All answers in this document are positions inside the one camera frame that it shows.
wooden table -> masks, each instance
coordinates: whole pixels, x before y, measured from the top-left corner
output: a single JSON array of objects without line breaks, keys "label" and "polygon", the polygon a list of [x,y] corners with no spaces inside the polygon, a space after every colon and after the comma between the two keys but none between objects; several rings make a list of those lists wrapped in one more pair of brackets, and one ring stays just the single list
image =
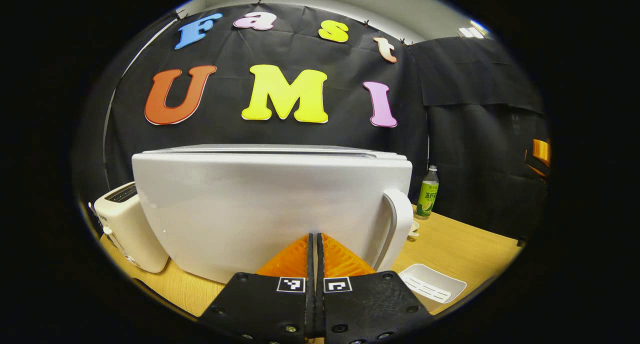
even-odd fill
[{"label": "wooden table", "polygon": [[[406,240],[400,256],[391,268],[396,273],[420,263],[466,282],[466,289],[451,303],[431,314],[438,314],[471,293],[492,276],[497,276],[519,252],[517,240],[432,213],[418,220],[417,237]],[[199,317],[220,293],[224,284],[201,278],[178,268],[169,259],[164,270],[154,274],[130,264],[103,235],[100,244],[112,260],[129,276],[137,278],[174,305]],[[421,301],[427,299],[417,294]]]}]

